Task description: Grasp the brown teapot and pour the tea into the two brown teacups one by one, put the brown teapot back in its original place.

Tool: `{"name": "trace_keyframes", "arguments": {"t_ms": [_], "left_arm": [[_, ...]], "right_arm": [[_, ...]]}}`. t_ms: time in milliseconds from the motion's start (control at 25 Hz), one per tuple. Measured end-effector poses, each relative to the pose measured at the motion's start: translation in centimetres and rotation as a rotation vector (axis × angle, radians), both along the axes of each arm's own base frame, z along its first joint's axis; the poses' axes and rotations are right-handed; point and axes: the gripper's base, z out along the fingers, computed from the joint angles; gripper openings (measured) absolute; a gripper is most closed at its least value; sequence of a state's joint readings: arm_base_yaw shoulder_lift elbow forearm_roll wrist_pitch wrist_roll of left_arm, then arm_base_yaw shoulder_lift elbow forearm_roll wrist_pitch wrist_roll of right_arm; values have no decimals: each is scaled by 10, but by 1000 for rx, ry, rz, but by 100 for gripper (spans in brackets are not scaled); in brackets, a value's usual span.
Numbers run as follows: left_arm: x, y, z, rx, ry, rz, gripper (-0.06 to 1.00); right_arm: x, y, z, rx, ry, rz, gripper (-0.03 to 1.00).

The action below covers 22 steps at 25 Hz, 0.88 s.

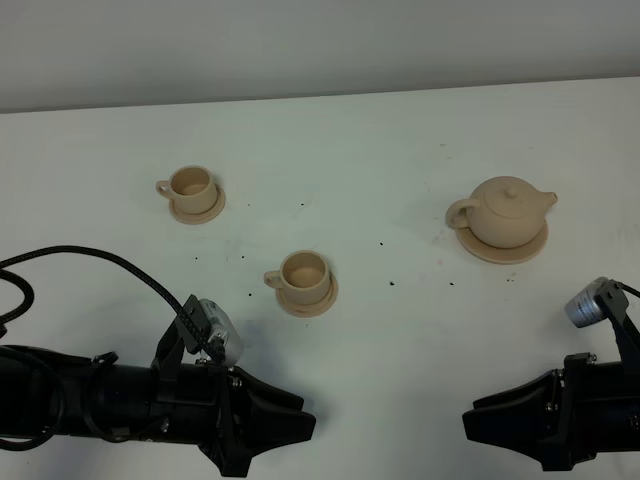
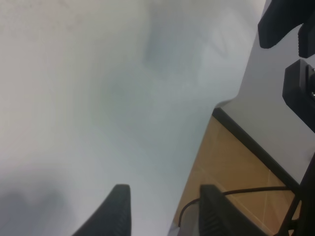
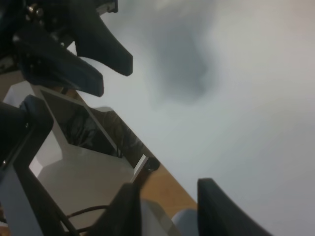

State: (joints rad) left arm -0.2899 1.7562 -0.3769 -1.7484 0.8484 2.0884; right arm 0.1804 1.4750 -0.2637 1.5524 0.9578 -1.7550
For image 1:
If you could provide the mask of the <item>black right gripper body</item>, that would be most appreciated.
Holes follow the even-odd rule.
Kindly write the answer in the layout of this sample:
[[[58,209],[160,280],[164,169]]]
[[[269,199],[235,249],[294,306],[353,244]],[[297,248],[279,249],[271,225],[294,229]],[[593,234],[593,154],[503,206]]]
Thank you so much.
[[[545,471],[570,471],[599,453],[639,449],[639,377],[587,353],[520,387],[473,402],[469,440],[518,452]]]

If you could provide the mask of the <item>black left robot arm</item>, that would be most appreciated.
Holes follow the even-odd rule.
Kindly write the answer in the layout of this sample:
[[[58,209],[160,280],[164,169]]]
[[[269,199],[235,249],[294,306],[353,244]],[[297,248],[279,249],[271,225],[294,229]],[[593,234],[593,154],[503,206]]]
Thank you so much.
[[[176,374],[162,383],[158,369],[120,365],[113,352],[4,347],[1,447],[25,451],[55,435],[195,445],[222,476],[244,478],[254,457],[313,435],[303,398],[240,368],[182,363]]]

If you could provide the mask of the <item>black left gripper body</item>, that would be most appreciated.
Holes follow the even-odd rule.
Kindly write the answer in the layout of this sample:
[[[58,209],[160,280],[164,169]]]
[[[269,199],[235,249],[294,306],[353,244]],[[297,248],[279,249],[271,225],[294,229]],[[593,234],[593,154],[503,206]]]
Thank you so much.
[[[254,457],[309,441],[304,399],[236,367],[183,364],[169,400],[149,402],[149,439],[195,445],[224,477],[245,477]]]

